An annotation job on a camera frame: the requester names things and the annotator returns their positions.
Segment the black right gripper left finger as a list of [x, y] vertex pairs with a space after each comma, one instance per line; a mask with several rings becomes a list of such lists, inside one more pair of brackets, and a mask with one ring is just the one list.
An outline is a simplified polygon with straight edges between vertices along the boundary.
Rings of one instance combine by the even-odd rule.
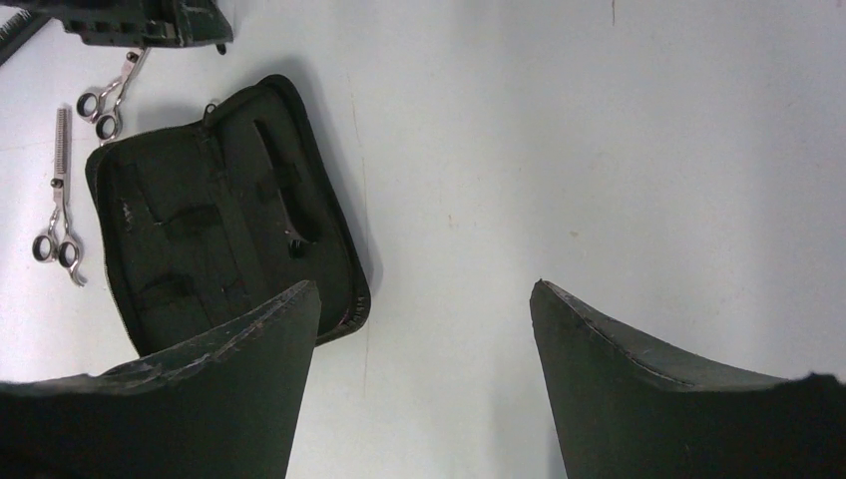
[[1, 386], [5, 478], [282, 478], [321, 314], [302, 281], [92, 376]]

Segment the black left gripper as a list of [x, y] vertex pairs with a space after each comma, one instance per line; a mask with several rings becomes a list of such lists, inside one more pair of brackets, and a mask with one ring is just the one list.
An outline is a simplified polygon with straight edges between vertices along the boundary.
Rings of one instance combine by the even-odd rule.
[[89, 46], [191, 48], [233, 40], [230, 23], [208, 0], [3, 1], [4, 7], [59, 21]]

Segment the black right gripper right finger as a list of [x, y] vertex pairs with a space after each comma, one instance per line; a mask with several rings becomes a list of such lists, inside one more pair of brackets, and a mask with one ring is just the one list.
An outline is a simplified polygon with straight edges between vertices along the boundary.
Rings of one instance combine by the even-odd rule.
[[530, 298], [558, 443], [572, 478], [841, 478], [845, 385], [686, 351], [547, 280]]

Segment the silver hair scissors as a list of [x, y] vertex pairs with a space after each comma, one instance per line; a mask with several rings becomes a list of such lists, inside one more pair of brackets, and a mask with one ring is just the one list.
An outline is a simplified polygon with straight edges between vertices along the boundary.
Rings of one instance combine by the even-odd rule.
[[78, 97], [75, 111], [94, 127], [101, 146], [115, 141], [121, 135], [123, 121], [120, 108], [148, 54], [148, 48], [130, 49], [115, 79], [104, 87], [92, 88]]

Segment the black hair comb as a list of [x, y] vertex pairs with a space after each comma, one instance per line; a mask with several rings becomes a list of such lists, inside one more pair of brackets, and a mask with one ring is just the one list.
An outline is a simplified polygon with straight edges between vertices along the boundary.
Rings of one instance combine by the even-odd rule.
[[51, 18], [41, 13], [21, 10], [1, 26], [1, 65], [39, 33]]

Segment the black zippered tool case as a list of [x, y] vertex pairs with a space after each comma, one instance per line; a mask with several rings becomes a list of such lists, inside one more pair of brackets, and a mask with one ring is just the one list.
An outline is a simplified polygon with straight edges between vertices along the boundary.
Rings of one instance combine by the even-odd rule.
[[324, 344], [359, 330], [371, 292], [305, 105], [269, 75], [190, 124], [95, 150], [86, 181], [105, 273], [141, 356], [246, 314], [300, 281]]

